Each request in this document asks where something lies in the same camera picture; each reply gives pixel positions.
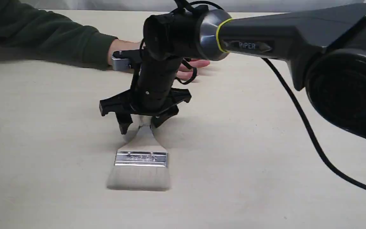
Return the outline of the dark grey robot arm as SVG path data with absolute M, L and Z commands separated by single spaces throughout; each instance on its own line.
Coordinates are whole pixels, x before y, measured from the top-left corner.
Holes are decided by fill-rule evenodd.
M 236 53 L 286 62 L 295 90 L 305 89 L 324 119 L 366 139 L 366 3 L 240 19 L 208 1 L 176 4 L 145 20 L 144 48 L 113 54 L 130 61 L 134 76 L 130 89 L 99 108 L 116 114 L 122 134 L 132 114 L 158 127 L 190 101 L 187 89 L 172 88 L 181 63 Z

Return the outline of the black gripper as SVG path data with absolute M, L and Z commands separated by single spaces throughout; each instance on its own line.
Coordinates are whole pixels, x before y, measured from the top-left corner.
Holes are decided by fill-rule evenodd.
M 132 114 L 152 116 L 151 126 L 158 128 L 179 113 L 179 103 L 190 101 L 187 89 L 175 89 L 172 85 L 174 80 L 190 84 L 197 77 L 197 68 L 187 81 L 179 79 L 177 72 L 181 64 L 191 68 L 192 58 L 202 58 L 201 20 L 202 15 L 195 13 L 151 15 L 145 20 L 139 48 L 142 62 L 134 70 L 130 89 L 99 103 L 102 116 L 116 114 L 122 135 L 133 123 Z

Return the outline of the person's open bare hand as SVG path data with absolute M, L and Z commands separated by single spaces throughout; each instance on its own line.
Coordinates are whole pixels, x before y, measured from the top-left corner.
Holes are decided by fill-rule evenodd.
M 124 41 L 120 39 L 116 39 L 112 42 L 110 49 L 108 51 L 108 63 L 112 63 L 111 55 L 116 51 L 126 51 L 126 50 L 136 50 L 139 49 L 140 43 L 139 42 L 131 42 L 131 41 Z M 189 65 L 191 68 L 188 68 L 181 64 L 179 67 L 179 71 L 177 72 L 177 77 L 183 81 L 187 81 L 192 77 L 194 68 L 202 68 L 207 67 L 210 65 L 210 61 L 202 60 L 202 59 L 194 59 L 189 61 Z

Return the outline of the dark green sleeved forearm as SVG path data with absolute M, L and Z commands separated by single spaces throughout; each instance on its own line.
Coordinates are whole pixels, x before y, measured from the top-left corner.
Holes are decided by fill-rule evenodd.
M 52 60 L 106 69 L 116 51 L 140 44 L 99 32 L 70 18 L 18 0 L 0 0 L 0 46 L 18 48 Z

